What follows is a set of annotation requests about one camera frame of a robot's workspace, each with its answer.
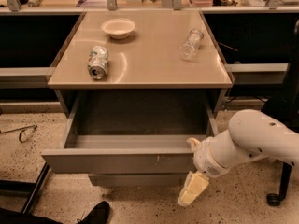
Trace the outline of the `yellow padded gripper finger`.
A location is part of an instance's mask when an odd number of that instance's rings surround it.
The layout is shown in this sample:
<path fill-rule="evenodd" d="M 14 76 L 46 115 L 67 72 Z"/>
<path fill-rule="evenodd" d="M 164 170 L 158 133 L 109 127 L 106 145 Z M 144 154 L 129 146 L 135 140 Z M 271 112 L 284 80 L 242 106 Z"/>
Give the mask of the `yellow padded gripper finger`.
<path fill-rule="evenodd" d="M 180 206 L 190 205 L 209 185 L 209 178 L 201 172 L 188 172 L 183 189 L 178 196 Z"/>

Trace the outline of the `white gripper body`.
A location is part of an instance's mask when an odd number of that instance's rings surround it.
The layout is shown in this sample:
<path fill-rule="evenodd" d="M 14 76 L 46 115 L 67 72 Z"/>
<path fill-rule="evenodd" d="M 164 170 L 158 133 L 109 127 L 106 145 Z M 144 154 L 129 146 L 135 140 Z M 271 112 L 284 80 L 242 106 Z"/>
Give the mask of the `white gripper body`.
<path fill-rule="evenodd" d="M 227 174 L 230 169 L 220 166 L 212 156 L 213 138 L 200 141 L 200 146 L 193 151 L 193 164 L 196 169 L 209 178 L 217 178 Z"/>

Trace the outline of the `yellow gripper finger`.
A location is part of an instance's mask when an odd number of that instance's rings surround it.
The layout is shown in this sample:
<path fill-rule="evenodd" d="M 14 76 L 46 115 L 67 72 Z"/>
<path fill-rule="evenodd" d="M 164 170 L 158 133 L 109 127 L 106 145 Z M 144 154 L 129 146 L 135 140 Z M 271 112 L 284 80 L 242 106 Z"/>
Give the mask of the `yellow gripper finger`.
<path fill-rule="evenodd" d="M 195 151 L 200 146 L 200 141 L 193 137 L 189 138 L 187 143 L 190 145 L 191 151 Z"/>

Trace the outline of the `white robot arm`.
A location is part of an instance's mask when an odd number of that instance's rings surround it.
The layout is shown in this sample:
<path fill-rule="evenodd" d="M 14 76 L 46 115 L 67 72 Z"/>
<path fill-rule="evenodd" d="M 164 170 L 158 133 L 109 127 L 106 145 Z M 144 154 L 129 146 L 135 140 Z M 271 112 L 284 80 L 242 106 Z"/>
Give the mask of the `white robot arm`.
<path fill-rule="evenodd" d="M 190 205 L 218 178 L 242 163 L 265 157 L 275 158 L 292 167 L 299 165 L 299 133 L 264 113 L 246 109 L 232 115 L 228 128 L 203 141 L 190 138 L 194 172 L 188 172 L 178 204 Z"/>

